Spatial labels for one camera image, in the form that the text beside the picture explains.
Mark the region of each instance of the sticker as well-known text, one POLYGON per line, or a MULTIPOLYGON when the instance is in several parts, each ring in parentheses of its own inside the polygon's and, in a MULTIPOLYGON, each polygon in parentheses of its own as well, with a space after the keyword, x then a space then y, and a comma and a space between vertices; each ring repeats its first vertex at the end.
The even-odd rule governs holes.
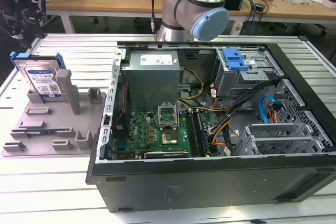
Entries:
POLYGON ((172 55, 142 55, 140 65, 172 65, 172 55))
POLYGON ((256 62, 254 60, 245 60, 245 63, 247 65, 255 65, 256 64, 256 62))
POLYGON ((27 131, 26 133, 30 135, 40 135, 41 134, 39 131, 27 131))
POLYGON ((50 70, 28 70, 30 80, 39 94, 49 97, 62 94, 58 84, 53 80, 54 74, 50 70))
POLYGON ((216 93, 217 93, 217 92, 216 92, 215 89, 211 89, 211 96, 212 96, 212 97, 216 98, 216 97, 217 97, 216 93))
POLYGON ((227 156, 231 156, 231 151, 228 149, 228 147, 224 147, 224 152, 227 156))
POLYGON ((239 130, 235 130, 235 131, 233 131, 233 132, 234 132, 234 134, 231 134, 231 135, 230 135, 231 137, 239 136, 239 130))

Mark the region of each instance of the workbench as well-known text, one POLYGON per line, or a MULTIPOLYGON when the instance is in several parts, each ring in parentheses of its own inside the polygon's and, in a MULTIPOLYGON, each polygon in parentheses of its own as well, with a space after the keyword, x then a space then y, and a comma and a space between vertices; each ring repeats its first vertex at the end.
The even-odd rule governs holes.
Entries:
MULTIPOLYGON (((289 0, 266 1, 269 11, 262 22, 336 24, 336 10, 320 3, 292 5, 289 0)), ((162 17, 162 0, 155 0, 155 15, 162 17)), ((48 15, 59 15, 66 33, 75 33, 72 16, 151 17, 151 0, 51 0, 47 3, 48 15)), ((240 11, 229 11, 234 21, 231 35, 239 35, 243 22, 250 14, 250 3, 244 0, 240 11)))
MULTIPOLYGON (((336 68, 298 37, 219 36, 221 42, 277 43, 336 116, 336 68)), ((79 92, 107 92, 118 41, 154 41, 152 35, 49 34, 36 39, 35 55, 59 52, 79 92)), ((0 87, 0 146, 28 102, 27 81, 14 69, 0 87)), ((109 213, 94 185, 85 183, 88 156, 0 156, 1 223, 334 223, 336 182, 301 203, 109 213)))

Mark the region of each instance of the side panel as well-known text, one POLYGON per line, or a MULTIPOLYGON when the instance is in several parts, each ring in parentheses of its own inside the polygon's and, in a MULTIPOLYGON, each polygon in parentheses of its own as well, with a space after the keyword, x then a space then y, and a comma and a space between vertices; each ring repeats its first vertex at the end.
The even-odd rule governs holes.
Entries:
POLYGON ((299 202, 336 179, 336 165, 309 167, 318 159, 335 158, 302 157, 305 167, 290 165, 297 157, 95 164, 92 178, 110 211, 299 202), (116 175, 120 165, 126 174, 116 175), (114 175, 96 175, 103 170, 114 175))

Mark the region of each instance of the silver robot arm segment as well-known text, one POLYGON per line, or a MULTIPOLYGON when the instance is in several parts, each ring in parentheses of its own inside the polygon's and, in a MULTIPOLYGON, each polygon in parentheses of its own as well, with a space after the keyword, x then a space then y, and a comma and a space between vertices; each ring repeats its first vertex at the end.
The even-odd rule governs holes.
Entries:
POLYGON ((209 41, 228 23, 225 0, 163 0, 159 41, 209 41))

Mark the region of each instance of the green motherboard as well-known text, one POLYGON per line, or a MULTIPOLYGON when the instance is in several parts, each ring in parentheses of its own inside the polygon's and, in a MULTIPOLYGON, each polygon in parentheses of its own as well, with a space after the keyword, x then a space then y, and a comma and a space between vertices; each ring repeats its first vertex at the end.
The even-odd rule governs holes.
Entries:
MULTIPOLYGON (((176 128, 159 127, 159 115, 157 111, 141 112, 133 111, 130 116, 130 130, 127 142, 117 143, 117 149, 128 152, 187 152, 191 157, 190 136, 187 128, 187 111, 178 113, 176 128)), ((210 115, 207 112, 200 113, 204 131, 211 126, 210 115)), ((174 114, 162 113, 161 121, 174 120, 174 114)))

